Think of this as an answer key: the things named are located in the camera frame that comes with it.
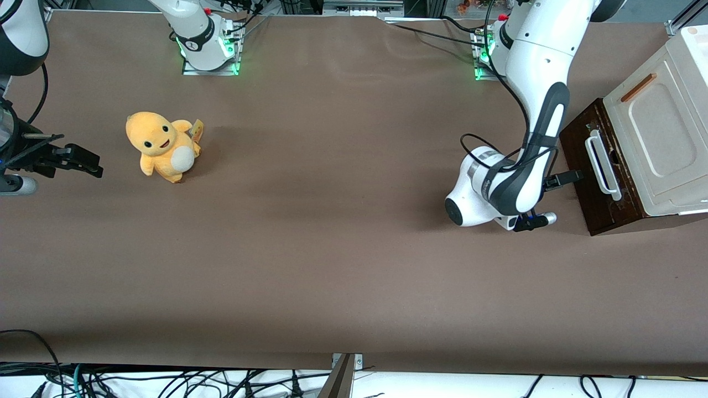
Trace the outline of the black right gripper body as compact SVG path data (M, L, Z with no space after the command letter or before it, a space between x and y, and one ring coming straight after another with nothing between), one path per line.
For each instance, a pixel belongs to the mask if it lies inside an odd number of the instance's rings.
M1 170L25 169L33 171L53 141L64 138L64 134L45 134L20 120L11 102L2 102L1 108Z

